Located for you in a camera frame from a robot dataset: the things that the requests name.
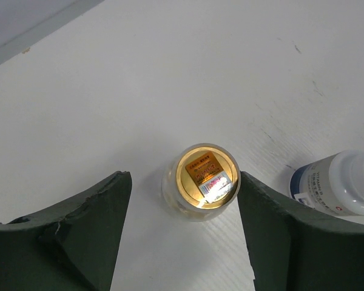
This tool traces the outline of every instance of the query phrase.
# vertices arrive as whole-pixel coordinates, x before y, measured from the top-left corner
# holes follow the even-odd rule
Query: brown spot
[[[25,53],[28,53],[29,51],[30,51],[30,47],[27,49],[27,50],[24,50],[23,52],[22,52],[22,54],[24,55]]]

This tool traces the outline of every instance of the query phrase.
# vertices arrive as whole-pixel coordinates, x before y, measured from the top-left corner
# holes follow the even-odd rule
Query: white bottle
[[[344,152],[293,174],[291,197],[330,215],[364,215],[364,152]]]

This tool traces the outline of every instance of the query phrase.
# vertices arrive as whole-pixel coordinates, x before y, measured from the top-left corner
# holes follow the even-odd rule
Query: label
[[[329,168],[335,156],[304,166],[298,170],[300,173],[296,171],[293,176],[296,179],[291,181],[291,195],[304,205],[330,215],[355,215],[336,198],[332,191]]]
[[[209,203],[219,200],[232,188],[231,179],[212,152],[192,161],[186,170]]]

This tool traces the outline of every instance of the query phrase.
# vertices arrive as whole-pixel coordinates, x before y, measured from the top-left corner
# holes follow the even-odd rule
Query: bottle
[[[240,183],[240,170],[230,153],[218,145],[196,144],[166,168],[162,195],[180,218],[205,221],[236,198]]]
[[[364,152],[345,150],[298,169],[290,194],[330,215],[364,215]]]

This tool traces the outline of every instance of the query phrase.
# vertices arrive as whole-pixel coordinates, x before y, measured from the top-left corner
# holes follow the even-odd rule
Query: blue stripe on bottle
[[[294,196],[295,194],[300,193],[299,187],[300,187],[300,183],[301,183],[301,178],[302,178],[303,173],[306,171],[306,169],[309,166],[310,165],[306,165],[306,166],[299,168],[298,170],[295,171],[295,173],[291,177],[290,194],[293,199],[295,199],[295,196]]]

